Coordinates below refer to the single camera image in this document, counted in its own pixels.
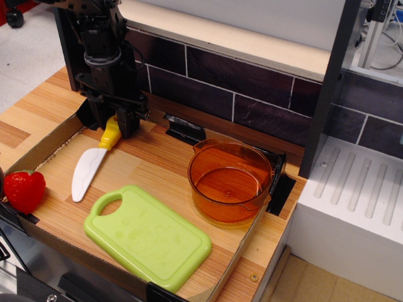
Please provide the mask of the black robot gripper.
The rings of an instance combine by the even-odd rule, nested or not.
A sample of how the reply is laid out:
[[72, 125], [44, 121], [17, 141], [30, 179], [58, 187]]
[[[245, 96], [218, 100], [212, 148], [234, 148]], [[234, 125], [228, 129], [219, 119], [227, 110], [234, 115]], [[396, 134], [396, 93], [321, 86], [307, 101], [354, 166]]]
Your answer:
[[122, 138], [130, 138], [140, 126], [140, 119], [149, 117], [148, 99], [137, 87], [136, 71], [123, 63], [105, 68], [91, 66], [89, 72], [76, 74], [75, 80], [86, 95], [97, 125], [105, 129], [116, 112]]

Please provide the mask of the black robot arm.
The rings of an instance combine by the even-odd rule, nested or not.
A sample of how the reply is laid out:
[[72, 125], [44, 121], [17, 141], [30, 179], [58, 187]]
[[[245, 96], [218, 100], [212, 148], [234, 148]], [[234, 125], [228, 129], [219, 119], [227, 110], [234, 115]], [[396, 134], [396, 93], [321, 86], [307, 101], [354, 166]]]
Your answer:
[[119, 1], [47, 1], [55, 8], [59, 38], [71, 88], [86, 97], [79, 118], [105, 128], [116, 115], [123, 138], [149, 117], [148, 99], [136, 84], [142, 68], [130, 42]]

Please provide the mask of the metal robot base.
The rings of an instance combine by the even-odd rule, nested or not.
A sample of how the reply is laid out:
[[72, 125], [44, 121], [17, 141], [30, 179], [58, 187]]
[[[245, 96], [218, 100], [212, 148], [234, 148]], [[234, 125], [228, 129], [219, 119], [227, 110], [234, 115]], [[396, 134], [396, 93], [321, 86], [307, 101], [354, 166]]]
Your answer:
[[16, 215], [1, 206], [1, 230], [32, 277], [73, 301], [141, 301], [68, 256], [27, 235]]

